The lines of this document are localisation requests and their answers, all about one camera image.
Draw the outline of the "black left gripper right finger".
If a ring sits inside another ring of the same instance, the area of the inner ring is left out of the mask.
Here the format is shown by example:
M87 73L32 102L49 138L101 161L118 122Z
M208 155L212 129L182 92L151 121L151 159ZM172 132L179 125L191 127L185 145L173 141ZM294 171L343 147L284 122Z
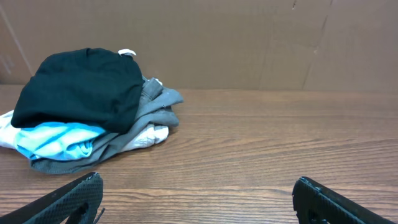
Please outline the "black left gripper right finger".
M296 181L292 201L300 224L394 224L308 177Z

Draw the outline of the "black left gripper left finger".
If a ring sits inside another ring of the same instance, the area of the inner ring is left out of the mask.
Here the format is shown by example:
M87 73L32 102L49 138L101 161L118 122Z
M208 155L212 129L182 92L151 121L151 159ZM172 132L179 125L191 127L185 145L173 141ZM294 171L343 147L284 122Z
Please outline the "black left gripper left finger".
M14 224L96 224L103 212L103 180L90 172L53 192L1 217Z

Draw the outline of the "black t-shirt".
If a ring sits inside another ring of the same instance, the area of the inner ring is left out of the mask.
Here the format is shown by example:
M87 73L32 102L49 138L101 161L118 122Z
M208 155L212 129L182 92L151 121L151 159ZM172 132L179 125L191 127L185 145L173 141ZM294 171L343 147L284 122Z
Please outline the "black t-shirt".
M101 48L53 54L22 89L11 124L83 123L126 133L134 124L143 85L130 55Z

